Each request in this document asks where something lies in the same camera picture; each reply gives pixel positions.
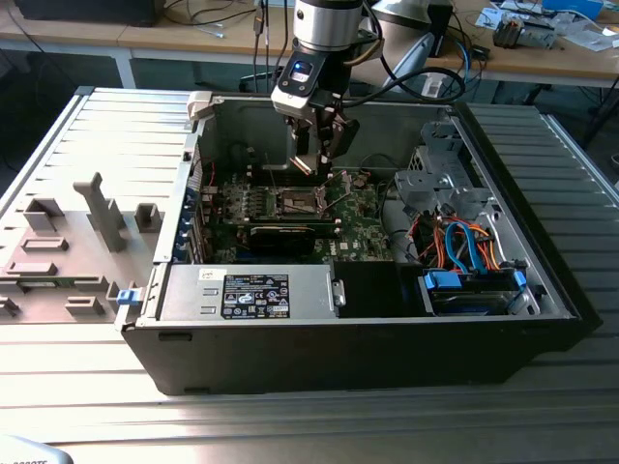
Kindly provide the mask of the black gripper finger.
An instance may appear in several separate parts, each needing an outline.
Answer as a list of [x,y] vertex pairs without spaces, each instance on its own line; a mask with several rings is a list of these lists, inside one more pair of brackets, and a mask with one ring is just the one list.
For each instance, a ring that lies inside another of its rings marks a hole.
[[290,128],[293,141],[290,160],[305,156],[309,152],[311,121],[293,116],[286,116],[285,123]]
[[345,155],[349,150],[360,124],[356,119],[348,118],[339,112],[324,112],[317,122],[317,172],[328,173],[333,160]]

